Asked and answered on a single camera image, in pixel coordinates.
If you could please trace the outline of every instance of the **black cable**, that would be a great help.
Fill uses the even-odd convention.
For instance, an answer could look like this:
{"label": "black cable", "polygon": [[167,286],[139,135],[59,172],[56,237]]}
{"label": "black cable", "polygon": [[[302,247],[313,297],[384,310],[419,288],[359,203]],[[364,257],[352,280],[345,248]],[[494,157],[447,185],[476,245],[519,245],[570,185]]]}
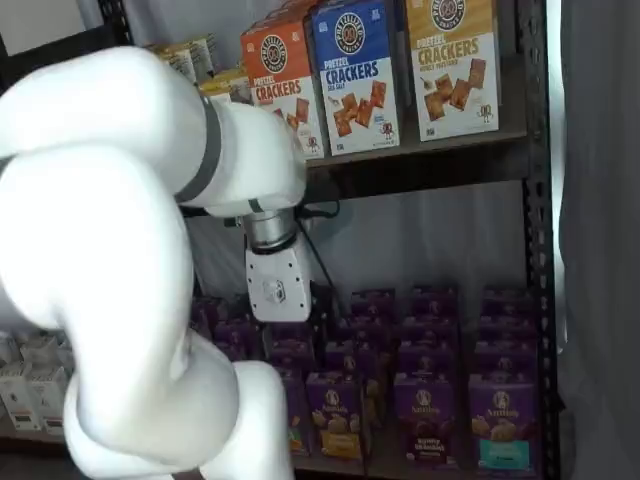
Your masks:
{"label": "black cable", "polygon": [[345,311],[342,308],[342,301],[340,300],[340,296],[338,295],[338,290],[336,290],[336,287],[333,284],[333,280],[331,280],[331,275],[329,275],[329,271],[327,270],[326,265],[322,261],[322,257],[320,256],[320,253],[318,252],[318,249],[316,248],[315,244],[311,240],[311,237],[309,236],[309,232],[307,232],[307,229],[304,228],[304,225],[302,224],[302,220],[300,218],[296,218],[296,223],[298,224],[298,228],[302,232],[302,235],[304,235],[305,240],[309,244],[309,247],[311,247],[311,251],[313,252],[313,256],[316,258],[316,261],[318,262],[318,265],[322,269],[322,273],[323,273],[324,277],[327,279],[327,283],[329,284],[329,288],[331,289],[331,293],[333,294],[333,298],[336,299],[336,302],[338,304],[338,313],[340,314],[340,317],[345,317]]}

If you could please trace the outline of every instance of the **circular logo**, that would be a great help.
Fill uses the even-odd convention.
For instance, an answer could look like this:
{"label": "circular logo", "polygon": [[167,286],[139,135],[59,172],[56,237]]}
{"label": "circular logo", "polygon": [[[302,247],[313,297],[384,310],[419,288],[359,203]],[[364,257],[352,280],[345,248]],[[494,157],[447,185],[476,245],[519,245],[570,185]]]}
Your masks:
{"label": "circular logo", "polygon": [[277,35],[267,35],[260,47],[262,63],[271,73],[280,73],[287,66],[287,47]]}
{"label": "circular logo", "polygon": [[431,16],[440,30],[454,30],[464,17],[465,0],[433,0]]}
{"label": "circular logo", "polygon": [[496,392],[493,396],[493,404],[498,410],[507,410],[509,408],[509,394],[507,392]]}
{"label": "circular logo", "polygon": [[431,405],[431,394],[426,390],[418,390],[416,400],[418,400],[418,403],[423,407],[428,407]]}
{"label": "circular logo", "polygon": [[329,390],[325,394],[325,399],[327,400],[327,403],[329,405],[336,406],[340,403],[340,396],[338,395],[338,392],[336,392],[335,390]]}
{"label": "circular logo", "polygon": [[345,13],[336,23],[336,43],[347,55],[358,53],[364,44],[364,24],[355,13]]}

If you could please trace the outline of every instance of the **black metal shelf frame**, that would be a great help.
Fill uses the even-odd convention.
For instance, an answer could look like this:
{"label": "black metal shelf frame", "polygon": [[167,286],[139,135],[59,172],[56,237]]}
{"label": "black metal shelf frame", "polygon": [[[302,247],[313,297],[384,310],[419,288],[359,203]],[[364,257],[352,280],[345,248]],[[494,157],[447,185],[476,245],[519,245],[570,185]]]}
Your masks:
{"label": "black metal shelf frame", "polygon": [[[132,43],[132,35],[122,0],[98,0],[105,22],[117,26],[121,35]],[[518,0],[519,44],[524,53],[526,119],[528,151],[528,175],[522,180],[524,235],[527,257],[527,279],[535,294],[538,312],[538,367],[541,425],[541,467],[546,480],[560,478],[560,440],[557,389],[555,280],[553,252],[553,224],[551,209],[551,154],[549,134],[549,94],[546,35],[546,1]],[[464,165],[455,160],[461,169]],[[487,179],[481,172],[477,182],[498,181],[513,178]],[[441,185],[422,188],[460,185],[456,175]],[[406,191],[418,189],[418,185],[405,186]],[[337,186],[338,195],[359,196],[358,191],[344,191]],[[369,195],[391,193],[372,190]]]}

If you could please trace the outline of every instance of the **cardboard box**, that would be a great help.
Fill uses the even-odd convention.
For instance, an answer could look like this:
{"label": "cardboard box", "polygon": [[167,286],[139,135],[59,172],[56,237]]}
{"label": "cardboard box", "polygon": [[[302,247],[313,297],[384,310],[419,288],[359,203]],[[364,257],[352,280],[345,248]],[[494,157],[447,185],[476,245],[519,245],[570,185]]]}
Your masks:
{"label": "cardboard box", "polygon": [[38,399],[38,414],[49,435],[64,435],[62,417],[69,381],[63,367],[34,368],[28,382]]}
{"label": "cardboard box", "polygon": [[287,123],[306,158],[327,153],[321,85],[313,74],[308,7],[254,24],[242,35],[253,104]]}
{"label": "cardboard box", "polygon": [[29,340],[20,348],[25,362],[34,365],[56,365],[58,360],[58,340],[53,335],[44,335]]}
{"label": "cardboard box", "polygon": [[494,0],[406,0],[420,139],[497,130]]}
{"label": "cardboard box", "polygon": [[394,390],[407,460],[456,468],[455,401],[451,384],[418,373],[401,372],[396,374]]}
{"label": "cardboard box", "polygon": [[38,399],[28,383],[33,366],[16,362],[0,369],[0,397],[17,431],[41,431]]}
{"label": "cardboard box", "polygon": [[311,373],[307,395],[321,452],[330,457],[363,460],[371,448],[371,431],[363,415],[362,388],[357,377],[341,372]]}
{"label": "cardboard box", "polygon": [[333,155],[400,145],[394,27],[386,0],[334,0],[313,14]]}

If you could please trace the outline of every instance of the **white robotic arm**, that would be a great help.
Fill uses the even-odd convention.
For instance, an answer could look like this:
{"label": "white robotic arm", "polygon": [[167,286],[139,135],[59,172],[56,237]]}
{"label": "white robotic arm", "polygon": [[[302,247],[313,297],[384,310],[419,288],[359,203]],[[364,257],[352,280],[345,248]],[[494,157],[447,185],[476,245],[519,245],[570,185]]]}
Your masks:
{"label": "white robotic arm", "polygon": [[[308,265],[290,213],[305,168],[284,124],[212,105],[152,54],[120,48],[1,97],[0,157],[0,325],[68,333],[65,434],[81,469],[292,478],[276,372],[232,365],[187,333],[192,264],[174,201],[243,216],[256,316],[305,320]],[[272,270],[283,262],[293,275]]]}

